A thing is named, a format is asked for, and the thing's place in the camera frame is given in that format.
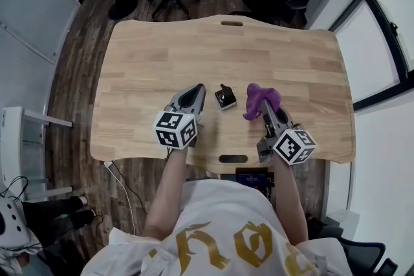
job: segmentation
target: window frame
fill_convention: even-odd
[[[414,89],[414,70],[409,71],[404,53],[401,45],[398,42],[398,32],[393,22],[390,22],[386,17],[383,9],[377,0],[352,0],[348,7],[343,11],[339,18],[331,25],[329,31],[334,32],[338,29],[347,18],[352,15],[358,5],[365,1],[372,11],[376,21],[378,22],[381,31],[385,37],[388,47],[391,51],[395,68],[397,70],[399,83],[382,90],[372,96],[366,97],[363,100],[357,101],[353,104],[354,111],[361,111],[364,108],[376,105],[388,99],[394,98],[399,94],[405,93],[411,89]]]

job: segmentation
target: white t-shirt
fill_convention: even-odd
[[[296,247],[270,202],[226,180],[184,184],[173,233],[159,241],[114,228],[109,245],[83,269],[104,275],[349,275],[340,243],[310,240]]]

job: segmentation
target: wooden floor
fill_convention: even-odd
[[[125,19],[150,21],[159,0],[149,4],[138,0],[137,9]],[[182,0],[192,18],[228,14],[232,10],[246,10],[241,0]],[[49,115],[73,121],[72,129],[47,129],[47,176],[52,187],[73,186],[75,195],[85,195],[89,205],[103,216],[97,233],[94,227],[85,227],[72,236],[81,254],[90,259],[107,244],[113,226],[133,233],[131,215],[122,187],[111,177],[102,162],[94,160],[89,152],[91,117],[96,86],[105,50],[116,24],[107,16],[113,0],[84,0],[63,46],[50,93]],[[159,21],[180,21],[184,14],[174,5],[162,11]],[[300,23],[293,27],[300,28]],[[153,159],[125,159],[117,166],[129,185],[149,207],[162,175],[165,161]],[[112,166],[111,170],[119,176]],[[321,160],[297,166],[295,175],[304,210],[319,216],[323,196],[324,168]],[[189,167],[189,177],[205,176],[200,169]],[[138,198],[129,192],[136,231],[142,229],[145,214]]]

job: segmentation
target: hand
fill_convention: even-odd
[[[25,267],[30,262],[30,255],[26,252],[23,252],[17,257],[17,261],[19,262],[21,267]]]

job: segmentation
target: electronic device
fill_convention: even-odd
[[[172,149],[184,149],[195,143],[205,98],[206,87],[203,84],[193,85],[174,95],[164,111],[158,112],[153,124],[158,143]]]
[[[214,93],[215,97],[217,98],[217,101],[219,102],[221,110],[225,110],[227,108],[230,108],[231,106],[234,106],[237,102],[233,90],[231,87],[227,87],[224,84],[220,84],[221,90]]]
[[[308,160],[316,149],[311,134],[300,130],[300,124],[294,125],[290,115],[281,107],[274,112],[266,99],[261,102],[261,112],[267,133],[256,145],[259,161],[268,161],[273,151],[289,165]]]
[[[272,187],[274,187],[274,173],[269,173],[266,167],[236,168],[235,181],[244,186],[253,187],[262,192],[270,200]]]
[[[0,247],[21,248],[30,242],[30,233],[12,199],[0,197]]]

